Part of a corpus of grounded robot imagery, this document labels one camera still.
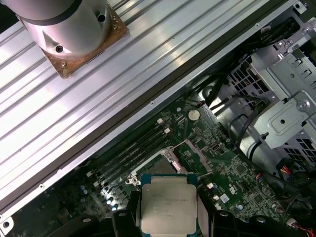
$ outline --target small component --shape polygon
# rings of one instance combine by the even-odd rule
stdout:
[[[200,117],[200,113],[198,110],[190,110],[188,114],[189,120],[197,121]]]
[[[216,208],[216,210],[221,210],[222,209],[221,206],[218,203],[215,204],[215,208]]]
[[[262,202],[263,201],[263,197],[261,197],[261,195],[260,194],[258,194],[257,196],[255,196],[255,201],[256,201],[256,203],[260,203],[260,202]]]
[[[162,123],[163,123],[162,118],[158,118],[157,123],[158,123],[158,124],[162,124]]]
[[[114,206],[112,206],[111,210],[112,211],[116,211],[118,209],[119,205],[115,204]]]
[[[238,171],[239,174],[241,174],[246,170],[246,168],[245,168],[245,166],[240,164],[239,166],[237,166],[236,170]]]
[[[92,174],[93,174],[93,172],[92,172],[92,171],[89,171],[89,172],[86,174],[86,176],[87,176],[87,177],[90,177]]]
[[[287,224],[288,226],[290,226],[290,227],[293,227],[293,226],[297,225],[297,222],[296,222],[295,219],[290,218],[290,219],[287,220],[286,224]]]
[[[237,205],[236,205],[236,208],[237,208],[238,211],[242,211],[242,210],[243,210],[243,206],[240,205],[240,204],[237,204]]]
[[[215,201],[218,201],[218,200],[219,200],[219,196],[214,195],[213,199],[214,199]]]
[[[226,194],[223,194],[219,197],[223,203],[227,203],[229,201],[229,197]]]
[[[206,185],[208,189],[212,189],[214,187],[213,183],[209,183],[208,185]]]
[[[113,197],[110,197],[110,198],[107,200],[107,205],[110,205],[112,201],[113,201]]]
[[[219,149],[221,146],[219,144],[215,144],[213,147],[212,147],[212,150],[213,151],[216,151],[217,149]]]
[[[170,128],[166,128],[163,132],[164,132],[165,134],[168,134],[170,131],[171,131]]]

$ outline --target metal panel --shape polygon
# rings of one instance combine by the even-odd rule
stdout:
[[[4,124],[0,129],[0,200],[267,2],[140,2],[128,11],[122,10],[122,18],[129,23],[129,34],[69,79],[58,77],[40,49],[21,30],[20,23],[4,32],[0,36],[0,50],[7,54],[0,55],[3,61],[0,68],[11,70],[7,71],[0,89],[5,93],[0,100],[0,124]],[[294,2],[288,1],[274,17]],[[256,24],[243,39],[259,27]],[[20,49],[20,53],[15,51],[18,46],[11,43],[15,38],[19,44],[32,47]],[[235,42],[219,56],[236,46]],[[22,60],[27,53],[29,58]],[[139,115],[133,117],[134,121],[139,118]],[[121,132],[124,128],[126,124],[119,127]],[[93,146],[70,166],[73,168],[87,159],[117,134],[118,131],[111,133],[102,145]],[[41,184],[19,205],[3,213],[3,219],[64,176],[70,166],[59,170],[54,179]]]

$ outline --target black cable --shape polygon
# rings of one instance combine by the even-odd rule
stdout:
[[[258,98],[258,97],[253,97],[253,96],[249,96],[249,95],[232,95],[224,100],[222,100],[220,103],[218,103],[217,105],[214,105],[213,107],[210,108],[210,110],[215,110],[216,108],[222,106],[222,105],[225,105],[227,104],[228,102],[232,101],[232,100],[235,100],[235,99],[238,99],[238,98],[242,98],[242,99],[245,99],[245,100],[251,100],[251,101],[255,101],[255,102],[260,102],[261,99]]]
[[[246,118],[248,118],[248,116],[246,114],[241,114],[238,115],[235,119],[233,119],[229,124],[228,124],[228,137],[230,138],[230,140],[232,141],[232,126],[233,124],[238,121],[242,116],[245,116]]]
[[[243,125],[240,133],[239,133],[239,136],[237,138],[237,147],[239,148],[240,144],[241,144],[241,141],[243,139],[243,137],[245,136],[245,133],[248,129],[248,127],[252,124],[252,122],[258,117],[258,115],[261,113],[261,111],[266,107],[266,102],[265,101],[261,101],[259,102],[253,112],[251,113],[251,115],[249,116],[249,118],[247,119],[247,121],[245,122],[245,124]]]
[[[253,154],[255,153],[256,149],[262,144],[262,141],[258,141],[254,146],[253,148],[251,149],[250,151],[250,154],[249,154],[249,160],[252,161],[253,159]]]
[[[226,78],[218,78],[212,91],[210,92],[209,96],[205,99],[205,103],[207,106],[210,106],[212,102],[216,99],[219,91],[222,88],[222,85],[224,84]]]
[[[289,205],[287,206],[284,214],[283,214],[283,218],[282,218],[282,222],[285,223],[285,218],[286,218],[286,215],[288,213],[288,211],[291,209],[292,205],[294,204],[295,200],[300,196],[301,194],[298,194],[296,195],[293,200],[289,203]]]
[[[293,187],[295,189],[298,189],[297,186],[295,186],[295,185],[293,185],[291,183],[288,183],[288,182],[286,182],[286,181],[274,176],[273,174],[271,174],[268,171],[266,171],[263,167],[260,167],[257,164],[255,164],[254,162],[250,161],[249,158],[243,153],[243,151],[241,149],[237,148],[237,153],[238,153],[238,157],[242,161],[244,161],[246,164],[254,167],[256,170],[260,171],[262,176],[268,176],[268,177],[270,177],[272,179],[275,179],[275,180],[277,180],[277,181],[279,181],[279,182],[281,182],[283,184],[286,184],[286,185],[291,186],[291,187]]]

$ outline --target black plastic part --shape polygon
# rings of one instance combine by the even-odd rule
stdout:
[[[116,237],[142,237],[142,233],[135,225],[134,218],[129,211],[119,210],[114,213],[112,223]]]
[[[89,237],[98,230],[99,221],[93,216],[83,215],[63,225],[48,237]]]

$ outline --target metal bracket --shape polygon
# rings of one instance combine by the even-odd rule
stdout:
[[[316,107],[310,98],[300,92],[287,103],[280,101],[270,107],[259,116],[254,128],[260,134],[268,133],[265,141],[270,148],[277,148],[300,132],[303,129],[302,123],[315,111]]]
[[[0,224],[0,237],[6,236],[13,229],[13,226],[14,222],[12,217],[9,217],[5,221],[3,221]]]

